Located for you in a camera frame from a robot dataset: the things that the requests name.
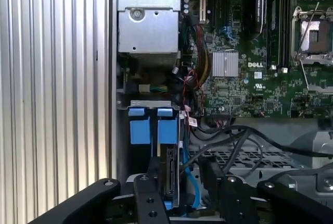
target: ribbed metal panel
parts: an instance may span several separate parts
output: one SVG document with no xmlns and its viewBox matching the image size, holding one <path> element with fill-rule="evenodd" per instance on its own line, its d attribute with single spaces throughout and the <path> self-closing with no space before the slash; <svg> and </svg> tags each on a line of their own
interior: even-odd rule
<svg viewBox="0 0 333 224">
<path fill-rule="evenodd" d="M 238 52 L 213 52 L 213 77 L 238 76 Z"/>
<path fill-rule="evenodd" d="M 0 0 L 0 223 L 108 176 L 109 0 Z"/>
</svg>

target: cpu socket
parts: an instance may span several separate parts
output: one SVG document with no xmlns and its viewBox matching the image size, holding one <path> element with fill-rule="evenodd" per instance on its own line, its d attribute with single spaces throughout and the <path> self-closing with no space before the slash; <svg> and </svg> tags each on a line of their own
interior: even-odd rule
<svg viewBox="0 0 333 224">
<path fill-rule="evenodd" d="M 314 12 L 296 7 L 291 25 L 291 56 L 295 64 L 333 64 L 333 8 Z"/>
</svg>

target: motherboard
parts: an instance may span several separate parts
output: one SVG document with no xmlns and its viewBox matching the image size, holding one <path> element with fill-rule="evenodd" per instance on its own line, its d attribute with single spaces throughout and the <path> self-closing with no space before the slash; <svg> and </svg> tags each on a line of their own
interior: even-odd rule
<svg viewBox="0 0 333 224">
<path fill-rule="evenodd" d="M 199 16 L 212 58 L 204 115 L 330 115 L 333 0 L 182 0 L 188 13 Z"/>
</svg>

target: white label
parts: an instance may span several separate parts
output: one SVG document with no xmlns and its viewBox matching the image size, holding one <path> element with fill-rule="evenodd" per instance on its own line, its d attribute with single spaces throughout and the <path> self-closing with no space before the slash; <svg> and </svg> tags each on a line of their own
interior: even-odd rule
<svg viewBox="0 0 333 224">
<path fill-rule="evenodd" d="M 262 63 L 248 63 L 249 68 L 263 68 L 264 65 Z"/>
<path fill-rule="evenodd" d="M 182 119 L 185 119 L 185 117 L 186 117 L 186 113 L 185 113 L 185 111 L 181 110 L 181 111 L 179 112 L 179 119 L 182 120 Z"/>
<path fill-rule="evenodd" d="M 262 79 L 262 72 L 255 72 L 254 73 L 254 78 L 255 79 Z"/>
<path fill-rule="evenodd" d="M 188 124 L 192 127 L 197 127 L 198 126 L 197 119 L 188 117 Z"/>
<path fill-rule="evenodd" d="M 191 112 L 191 108 L 187 105 L 184 106 L 186 112 Z"/>
<path fill-rule="evenodd" d="M 272 24 L 271 29 L 275 30 L 276 27 L 276 0 L 272 2 Z"/>
<path fill-rule="evenodd" d="M 261 83 L 256 83 L 254 88 L 257 90 L 263 90 L 266 88 L 266 86 L 262 85 Z"/>
</svg>

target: ram slot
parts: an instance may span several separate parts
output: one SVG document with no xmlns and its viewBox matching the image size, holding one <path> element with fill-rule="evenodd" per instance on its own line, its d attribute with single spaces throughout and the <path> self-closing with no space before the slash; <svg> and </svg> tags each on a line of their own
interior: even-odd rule
<svg viewBox="0 0 333 224">
<path fill-rule="evenodd" d="M 281 23 L 280 23 L 280 67 L 289 68 L 290 59 L 290 26 L 291 26 L 291 12 L 290 0 L 281 0 Z"/>
<path fill-rule="evenodd" d="M 280 64 L 280 5 L 281 0 L 267 0 L 267 69 Z"/>
</svg>

